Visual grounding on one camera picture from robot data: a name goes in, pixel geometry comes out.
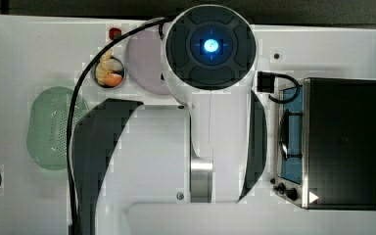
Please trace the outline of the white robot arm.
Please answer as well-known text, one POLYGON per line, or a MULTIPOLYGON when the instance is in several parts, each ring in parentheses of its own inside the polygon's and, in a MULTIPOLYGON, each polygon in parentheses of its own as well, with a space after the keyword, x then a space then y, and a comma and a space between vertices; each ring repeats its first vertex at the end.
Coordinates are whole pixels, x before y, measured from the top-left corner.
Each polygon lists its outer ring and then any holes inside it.
POLYGON ((249 23, 223 6, 190 8, 169 24, 159 58, 173 105, 107 99, 75 128, 73 235, 130 235, 137 204, 237 203, 263 172, 249 23))

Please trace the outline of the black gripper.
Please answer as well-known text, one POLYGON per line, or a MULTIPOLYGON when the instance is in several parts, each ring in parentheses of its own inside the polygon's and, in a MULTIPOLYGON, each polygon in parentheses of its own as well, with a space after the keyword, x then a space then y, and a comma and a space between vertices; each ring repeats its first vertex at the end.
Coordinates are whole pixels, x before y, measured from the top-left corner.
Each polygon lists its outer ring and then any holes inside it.
POLYGON ((273 93, 274 92, 275 75, 271 72, 258 72, 258 92, 273 93))

